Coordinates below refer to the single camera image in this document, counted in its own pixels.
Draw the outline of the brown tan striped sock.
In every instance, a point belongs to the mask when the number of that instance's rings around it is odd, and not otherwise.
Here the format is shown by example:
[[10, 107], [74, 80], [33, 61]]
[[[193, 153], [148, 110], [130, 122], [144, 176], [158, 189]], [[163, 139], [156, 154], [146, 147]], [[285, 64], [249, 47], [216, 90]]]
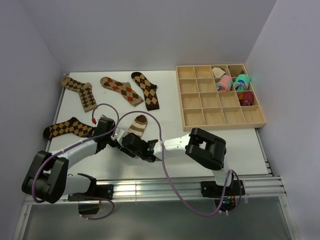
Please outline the brown tan striped sock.
[[134, 134], [138, 137], [141, 137], [145, 130], [146, 130], [146, 127], [148, 125], [148, 120], [146, 118], [145, 115], [141, 114], [141, 115], [138, 115], [134, 121], [132, 122], [131, 126], [129, 127], [127, 133], [128, 134]]

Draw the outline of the tan orange argyle sock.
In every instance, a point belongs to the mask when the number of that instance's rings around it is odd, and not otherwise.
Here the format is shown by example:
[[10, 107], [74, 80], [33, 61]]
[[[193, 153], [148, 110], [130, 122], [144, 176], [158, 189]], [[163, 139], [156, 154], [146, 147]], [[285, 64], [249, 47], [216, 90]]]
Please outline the tan orange argyle sock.
[[107, 90], [119, 93], [130, 105], [136, 107], [143, 99], [132, 89], [129, 82], [120, 82], [110, 77], [102, 77], [100, 84]]

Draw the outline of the dark brown tan argyle sock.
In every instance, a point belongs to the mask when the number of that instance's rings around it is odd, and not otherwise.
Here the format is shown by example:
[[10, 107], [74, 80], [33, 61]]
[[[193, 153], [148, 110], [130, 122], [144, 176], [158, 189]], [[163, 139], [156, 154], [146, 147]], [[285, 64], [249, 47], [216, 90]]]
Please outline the dark brown tan argyle sock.
[[157, 96], [157, 85], [151, 83], [141, 72], [133, 72], [131, 78], [143, 91], [146, 109], [148, 111], [158, 110], [160, 104]]

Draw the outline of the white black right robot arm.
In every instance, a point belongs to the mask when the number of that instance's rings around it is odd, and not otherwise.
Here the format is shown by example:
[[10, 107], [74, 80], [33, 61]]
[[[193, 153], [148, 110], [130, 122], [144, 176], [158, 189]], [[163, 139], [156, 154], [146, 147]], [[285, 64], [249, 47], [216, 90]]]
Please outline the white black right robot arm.
[[167, 140], [145, 141], [128, 133], [120, 139], [120, 146], [133, 158], [139, 157], [149, 163], [188, 156], [212, 171], [220, 194], [227, 195], [234, 188], [231, 170], [225, 162], [226, 141], [201, 128], [193, 128], [189, 134]]

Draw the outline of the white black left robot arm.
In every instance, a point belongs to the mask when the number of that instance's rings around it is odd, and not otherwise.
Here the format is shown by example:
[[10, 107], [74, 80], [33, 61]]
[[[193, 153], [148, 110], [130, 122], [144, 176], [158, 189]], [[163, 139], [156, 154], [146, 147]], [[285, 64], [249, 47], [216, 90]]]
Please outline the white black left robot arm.
[[63, 195], [80, 194], [86, 200], [97, 197], [97, 179], [84, 173], [68, 175], [78, 162], [103, 150], [110, 142], [115, 121], [101, 117], [93, 137], [82, 137], [77, 143], [55, 152], [36, 153], [23, 180], [21, 190], [36, 203], [56, 203]]

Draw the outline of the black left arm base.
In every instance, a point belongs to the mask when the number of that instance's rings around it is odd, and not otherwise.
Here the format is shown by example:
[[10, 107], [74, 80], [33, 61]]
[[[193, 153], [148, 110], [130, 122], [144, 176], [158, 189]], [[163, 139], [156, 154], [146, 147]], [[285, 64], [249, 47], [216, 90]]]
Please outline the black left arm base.
[[98, 201], [98, 203], [79, 203], [78, 213], [89, 219], [98, 218], [97, 213], [101, 209], [101, 201], [112, 201], [114, 193], [113, 184], [97, 185], [93, 193], [69, 194], [69, 202]]

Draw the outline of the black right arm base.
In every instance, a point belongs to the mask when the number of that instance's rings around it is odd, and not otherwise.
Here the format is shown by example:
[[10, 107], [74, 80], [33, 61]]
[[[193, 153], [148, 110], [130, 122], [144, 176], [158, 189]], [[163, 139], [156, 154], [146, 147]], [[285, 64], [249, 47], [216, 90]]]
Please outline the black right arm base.
[[[202, 181], [200, 186], [201, 195], [204, 198], [213, 198], [215, 206], [218, 207], [223, 192], [223, 186], [217, 185], [215, 181]], [[244, 196], [245, 193], [243, 181], [232, 180], [230, 186], [226, 187], [223, 201], [219, 209], [223, 212], [233, 210], [237, 205], [236, 197]]]

